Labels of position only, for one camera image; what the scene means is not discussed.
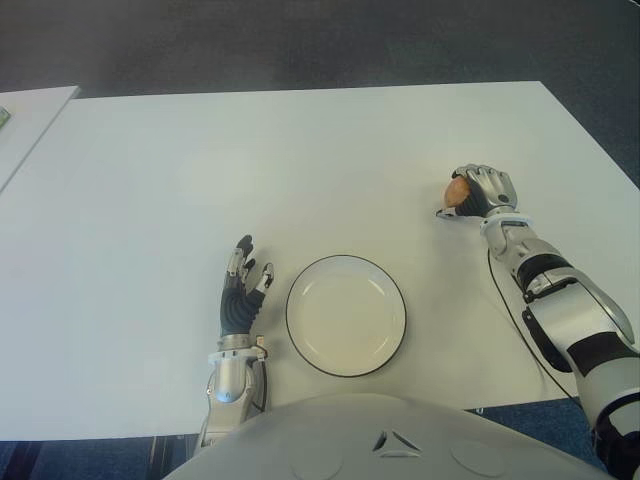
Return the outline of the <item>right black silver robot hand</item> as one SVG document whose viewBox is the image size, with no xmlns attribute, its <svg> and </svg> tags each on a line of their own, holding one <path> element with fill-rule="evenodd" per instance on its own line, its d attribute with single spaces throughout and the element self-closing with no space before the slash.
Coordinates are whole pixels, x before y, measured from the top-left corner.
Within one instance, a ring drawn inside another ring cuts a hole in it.
<svg viewBox="0 0 640 480">
<path fill-rule="evenodd" d="M 506 172 L 487 165 L 458 167 L 445 189 L 444 206 L 435 215 L 441 218 L 481 217 L 511 213 L 517 194 Z"/>
</svg>

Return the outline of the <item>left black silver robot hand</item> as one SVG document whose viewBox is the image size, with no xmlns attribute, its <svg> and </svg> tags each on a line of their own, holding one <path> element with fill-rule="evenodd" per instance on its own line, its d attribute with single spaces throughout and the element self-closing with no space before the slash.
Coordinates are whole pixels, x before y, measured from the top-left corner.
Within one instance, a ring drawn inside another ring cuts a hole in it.
<svg viewBox="0 0 640 480">
<path fill-rule="evenodd" d="M 275 272 L 267 263 L 256 285 L 248 289 L 246 281 L 256 261 L 249 258 L 254 249 L 251 235 L 243 236 L 229 258 L 220 301 L 220 336 L 248 335 L 271 287 Z"/>
</svg>

